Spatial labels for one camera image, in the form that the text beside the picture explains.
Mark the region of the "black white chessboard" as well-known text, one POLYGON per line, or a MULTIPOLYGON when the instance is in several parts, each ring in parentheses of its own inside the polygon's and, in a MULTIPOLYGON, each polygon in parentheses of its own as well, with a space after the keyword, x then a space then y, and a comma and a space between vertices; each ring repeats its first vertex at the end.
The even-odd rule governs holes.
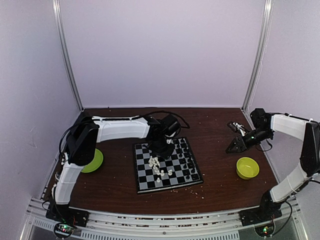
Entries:
POLYGON ((203 175, 186 137, 172 141, 174 150, 167 159, 148 149, 147 143, 133 145, 138 194, 159 192, 202 184, 203 175))

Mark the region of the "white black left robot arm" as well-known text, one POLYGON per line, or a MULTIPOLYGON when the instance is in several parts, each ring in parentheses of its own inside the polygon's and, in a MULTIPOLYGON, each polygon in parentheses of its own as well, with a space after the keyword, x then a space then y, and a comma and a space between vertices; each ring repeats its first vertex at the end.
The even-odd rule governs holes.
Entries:
POLYGON ((189 123, 180 115, 163 111, 165 117, 155 118, 153 112, 128 117, 91 116, 83 112, 62 135, 60 145, 61 170, 55 174, 51 189, 50 210, 61 222, 72 218, 69 208, 77 179, 95 156, 98 143, 118 139, 145 139, 153 152, 169 157, 174 149, 172 139, 189 123))

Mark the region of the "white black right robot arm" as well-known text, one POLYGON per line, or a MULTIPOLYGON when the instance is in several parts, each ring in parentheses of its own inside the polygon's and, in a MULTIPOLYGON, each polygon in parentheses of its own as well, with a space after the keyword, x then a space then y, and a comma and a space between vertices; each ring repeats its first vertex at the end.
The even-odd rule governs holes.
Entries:
POLYGON ((258 207, 240 211, 239 215, 247 225, 253 222, 270 221, 279 218, 280 208, 289 197, 298 194, 320 172, 320 123, 312 118, 302 118, 289 113, 266 112, 256 108, 250 113, 253 129, 230 121, 227 126, 238 135, 226 148, 226 153, 244 153, 263 141, 282 137, 280 146, 267 156, 274 167, 285 164, 289 169, 281 181, 267 190, 258 207))

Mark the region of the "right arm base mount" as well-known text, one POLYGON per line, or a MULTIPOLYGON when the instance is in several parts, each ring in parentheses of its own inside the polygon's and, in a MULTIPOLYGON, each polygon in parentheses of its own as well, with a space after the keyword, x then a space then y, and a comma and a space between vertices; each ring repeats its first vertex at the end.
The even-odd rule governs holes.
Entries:
POLYGON ((280 210, 271 214, 258 214, 258 208, 241 210, 239 218, 243 227, 252 226, 255 233, 262 238, 272 237, 276 232, 275 219, 282 216, 280 210))

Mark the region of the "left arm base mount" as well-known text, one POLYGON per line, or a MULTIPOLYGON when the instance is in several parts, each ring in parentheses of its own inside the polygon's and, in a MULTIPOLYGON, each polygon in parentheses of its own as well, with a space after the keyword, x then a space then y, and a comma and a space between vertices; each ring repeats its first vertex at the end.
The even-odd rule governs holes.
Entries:
POLYGON ((79 227, 86 227, 89 219, 89 212, 69 208, 66 212, 57 210, 48 210, 45 217, 56 221, 53 227, 53 233, 59 239, 69 238, 79 227))

